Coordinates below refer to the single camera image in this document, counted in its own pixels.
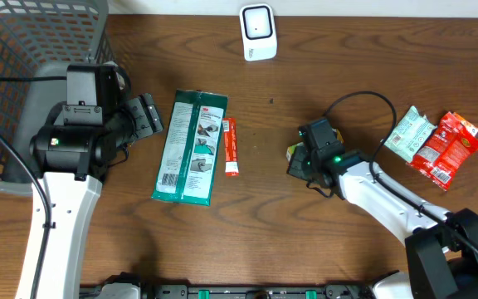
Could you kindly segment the red chocolate bar wrapper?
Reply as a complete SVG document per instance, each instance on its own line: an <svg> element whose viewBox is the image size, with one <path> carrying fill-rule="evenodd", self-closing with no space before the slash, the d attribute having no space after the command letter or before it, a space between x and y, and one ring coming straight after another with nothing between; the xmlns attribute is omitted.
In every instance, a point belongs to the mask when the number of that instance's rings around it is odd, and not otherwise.
<svg viewBox="0 0 478 299"><path fill-rule="evenodd" d="M237 124L233 118L224 118L222 120L224 141L225 141L225 175L238 176L238 156L237 156Z"/></svg>

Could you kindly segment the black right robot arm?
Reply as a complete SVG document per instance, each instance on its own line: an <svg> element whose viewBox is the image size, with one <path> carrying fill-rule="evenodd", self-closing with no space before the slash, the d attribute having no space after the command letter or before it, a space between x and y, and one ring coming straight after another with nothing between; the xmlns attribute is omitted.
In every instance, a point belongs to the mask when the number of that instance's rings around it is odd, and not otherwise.
<svg viewBox="0 0 478 299"><path fill-rule="evenodd" d="M478 215L422 199L358 150L347 151L326 119L298 129L287 173L325 198L347 201L381 223L405 248L407 272L368 286L370 298L478 298Z"/></svg>

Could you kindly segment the green tea drink carton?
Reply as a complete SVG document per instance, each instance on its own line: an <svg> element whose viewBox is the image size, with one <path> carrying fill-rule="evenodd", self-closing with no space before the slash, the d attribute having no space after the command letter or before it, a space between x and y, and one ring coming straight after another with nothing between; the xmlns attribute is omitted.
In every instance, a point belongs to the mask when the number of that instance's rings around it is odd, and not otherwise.
<svg viewBox="0 0 478 299"><path fill-rule="evenodd" d="M340 141L341 143L343 143L343 142L344 142L344 138L343 138L343 136L341 135L340 131L337 130L337 129L332 129L332 131L333 131L333 133L334 133L334 135L335 135L336 140L338 140L338 141ZM295 144L295 145L291 145L291 146L289 146L289 147L287 148L286 153L285 153L285 157L287 158L287 161L288 161L288 162L290 162L291 157L292 157L292 155L294 154L296 148L297 148L297 147L300 147L300 146L302 146L302 145L303 145L303 143L300 142L300 143L297 143L297 144Z"/></svg>

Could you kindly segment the red snack bag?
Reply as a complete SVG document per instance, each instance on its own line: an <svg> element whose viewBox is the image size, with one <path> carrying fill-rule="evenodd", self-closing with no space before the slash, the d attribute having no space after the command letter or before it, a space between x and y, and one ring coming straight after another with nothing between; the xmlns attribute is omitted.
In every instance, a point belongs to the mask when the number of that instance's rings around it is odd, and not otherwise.
<svg viewBox="0 0 478 299"><path fill-rule="evenodd" d="M444 191L464 161L478 150L478 127L456 112L447 112L408 165Z"/></svg>

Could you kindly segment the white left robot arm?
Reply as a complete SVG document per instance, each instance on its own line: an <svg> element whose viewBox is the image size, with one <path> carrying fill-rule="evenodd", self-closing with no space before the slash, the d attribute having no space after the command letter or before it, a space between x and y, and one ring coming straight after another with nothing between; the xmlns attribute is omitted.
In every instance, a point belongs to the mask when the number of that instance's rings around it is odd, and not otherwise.
<svg viewBox="0 0 478 299"><path fill-rule="evenodd" d="M64 99L29 130L32 220L18 298L77 298L92 214L118 153L163 130L150 94L112 61L70 64Z"/></svg>

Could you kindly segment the mint wet wipes pack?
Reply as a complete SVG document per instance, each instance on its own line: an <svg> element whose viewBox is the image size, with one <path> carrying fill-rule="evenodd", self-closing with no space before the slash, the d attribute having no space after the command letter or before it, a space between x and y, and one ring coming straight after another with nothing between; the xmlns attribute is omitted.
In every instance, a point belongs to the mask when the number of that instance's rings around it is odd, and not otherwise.
<svg viewBox="0 0 478 299"><path fill-rule="evenodd" d="M406 162L411 163L414 155L436 127L425 115L420 115L413 105L393 129L384 145Z"/></svg>

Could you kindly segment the green white 3M package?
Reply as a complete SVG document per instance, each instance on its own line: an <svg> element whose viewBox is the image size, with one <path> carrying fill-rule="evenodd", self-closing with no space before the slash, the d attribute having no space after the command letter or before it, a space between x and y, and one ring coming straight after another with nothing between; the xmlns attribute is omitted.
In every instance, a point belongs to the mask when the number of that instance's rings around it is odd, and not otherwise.
<svg viewBox="0 0 478 299"><path fill-rule="evenodd" d="M228 97L177 90L152 199L211 204Z"/></svg>

